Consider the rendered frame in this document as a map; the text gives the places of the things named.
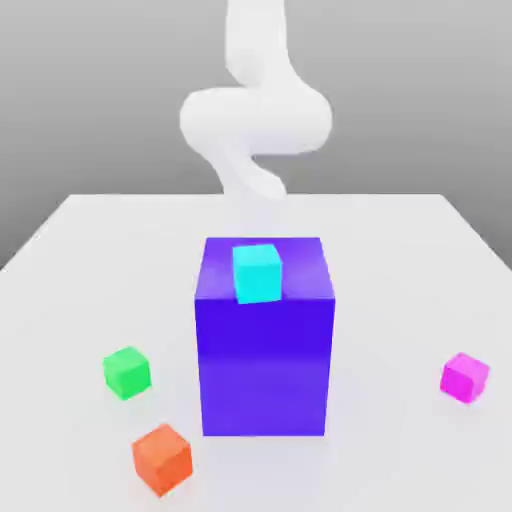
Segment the small magenta cube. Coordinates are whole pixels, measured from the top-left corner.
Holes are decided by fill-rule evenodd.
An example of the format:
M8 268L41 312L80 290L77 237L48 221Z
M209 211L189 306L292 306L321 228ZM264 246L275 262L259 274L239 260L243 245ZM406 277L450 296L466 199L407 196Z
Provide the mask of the small magenta cube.
M471 404L484 391L489 373L486 363L459 352L444 365L440 390L462 403Z

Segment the small green cube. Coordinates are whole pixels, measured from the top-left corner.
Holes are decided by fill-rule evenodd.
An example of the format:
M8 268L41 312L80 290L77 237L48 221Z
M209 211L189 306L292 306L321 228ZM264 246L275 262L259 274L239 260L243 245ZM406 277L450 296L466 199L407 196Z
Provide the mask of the small green cube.
M102 366L106 385L121 400L130 399L152 385L148 359L132 346L106 356Z

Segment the small cyan cube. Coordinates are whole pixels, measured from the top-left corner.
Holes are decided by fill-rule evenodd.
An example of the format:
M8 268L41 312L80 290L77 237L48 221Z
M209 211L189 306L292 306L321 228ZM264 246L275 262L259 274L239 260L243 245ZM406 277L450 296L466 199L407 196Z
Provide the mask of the small cyan cube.
M235 246L233 281L239 304L280 301L282 261L273 244Z

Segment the large blue box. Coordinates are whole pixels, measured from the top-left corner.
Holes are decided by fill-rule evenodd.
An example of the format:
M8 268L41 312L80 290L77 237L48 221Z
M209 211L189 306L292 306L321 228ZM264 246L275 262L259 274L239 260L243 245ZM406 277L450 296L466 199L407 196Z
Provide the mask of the large blue box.
M206 436L321 436L325 432L335 293L317 237L272 238L282 298L240 304L236 246L209 237L195 293L202 430Z

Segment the small orange cube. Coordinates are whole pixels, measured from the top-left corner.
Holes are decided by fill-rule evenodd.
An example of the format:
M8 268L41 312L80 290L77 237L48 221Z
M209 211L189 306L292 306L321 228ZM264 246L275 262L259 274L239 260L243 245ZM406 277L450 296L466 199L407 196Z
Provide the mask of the small orange cube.
M192 475L191 445L169 424L161 424L131 445L135 471L162 497Z

